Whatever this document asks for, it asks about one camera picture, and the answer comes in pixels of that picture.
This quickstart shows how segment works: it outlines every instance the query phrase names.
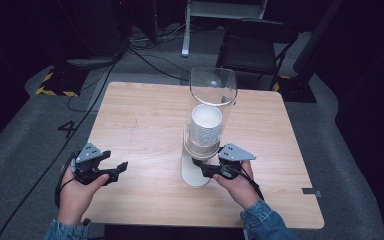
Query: white base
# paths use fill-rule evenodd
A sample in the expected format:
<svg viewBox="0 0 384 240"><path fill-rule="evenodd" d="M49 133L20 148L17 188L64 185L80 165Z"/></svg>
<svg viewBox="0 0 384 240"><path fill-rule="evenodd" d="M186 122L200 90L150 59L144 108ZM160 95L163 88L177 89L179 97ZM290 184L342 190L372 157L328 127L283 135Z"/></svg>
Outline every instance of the white base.
<svg viewBox="0 0 384 240"><path fill-rule="evenodd" d="M210 181L210 178L202 176L201 168L193 164L192 157L185 147L183 147L182 151L182 178L194 188L203 187Z"/></svg>

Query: denim sleeve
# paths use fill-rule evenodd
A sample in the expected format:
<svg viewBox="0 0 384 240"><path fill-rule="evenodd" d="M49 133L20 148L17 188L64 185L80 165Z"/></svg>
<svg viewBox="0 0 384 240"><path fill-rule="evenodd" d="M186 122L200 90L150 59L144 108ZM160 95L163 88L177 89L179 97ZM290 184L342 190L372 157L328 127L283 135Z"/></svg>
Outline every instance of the denim sleeve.
<svg viewBox="0 0 384 240"><path fill-rule="evenodd" d="M262 199L241 212L248 238L251 239L298 239L283 222L282 217L273 211Z"/></svg>
<svg viewBox="0 0 384 240"><path fill-rule="evenodd" d="M89 224L87 226L73 227L52 220L45 240L87 240Z"/></svg>

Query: table top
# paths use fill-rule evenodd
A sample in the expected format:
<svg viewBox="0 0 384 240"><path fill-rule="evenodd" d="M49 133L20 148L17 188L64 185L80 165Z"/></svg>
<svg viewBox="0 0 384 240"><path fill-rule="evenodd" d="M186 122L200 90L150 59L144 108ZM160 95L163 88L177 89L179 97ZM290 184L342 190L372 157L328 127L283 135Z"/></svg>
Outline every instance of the table top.
<svg viewBox="0 0 384 240"><path fill-rule="evenodd" d="M243 209L215 180L192 188L181 177L189 87L112 82L89 140L111 157L100 169L129 162L118 182L102 187L84 217L107 224L242 227ZM324 226L282 97L238 90L221 139L257 156L254 179L289 228Z"/></svg>

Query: black chair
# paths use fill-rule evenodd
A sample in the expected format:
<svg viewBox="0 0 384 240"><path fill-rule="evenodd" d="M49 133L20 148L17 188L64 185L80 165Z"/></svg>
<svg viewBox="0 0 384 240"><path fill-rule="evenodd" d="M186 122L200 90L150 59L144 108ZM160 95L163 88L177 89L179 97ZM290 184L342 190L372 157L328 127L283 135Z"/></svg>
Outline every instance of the black chair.
<svg viewBox="0 0 384 240"><path fill-rule="evenodd" d="M272 90L286 52L298 35L298 30L285 22L235 20L226 29L216 67L272 75L269 87ZM275 46L280 48L277 54Z"/></svg>

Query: person's right hand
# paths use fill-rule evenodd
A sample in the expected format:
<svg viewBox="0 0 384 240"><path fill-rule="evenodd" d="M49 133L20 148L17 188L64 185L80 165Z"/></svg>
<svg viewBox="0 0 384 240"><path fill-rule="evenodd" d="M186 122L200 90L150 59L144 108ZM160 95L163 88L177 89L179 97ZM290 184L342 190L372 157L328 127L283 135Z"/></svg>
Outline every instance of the person's right hand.
<svg viewBox="0 0 384 240"><path fill-rule="evenodd" d="M242 161L242 168L254 179L250 161ZM228 180L218 174L214 174L213 178L220 186L226 188L233 200L244 209L251 207L258 200L258 195L254 188L241 175L238 175L233 180Z"/></svg>

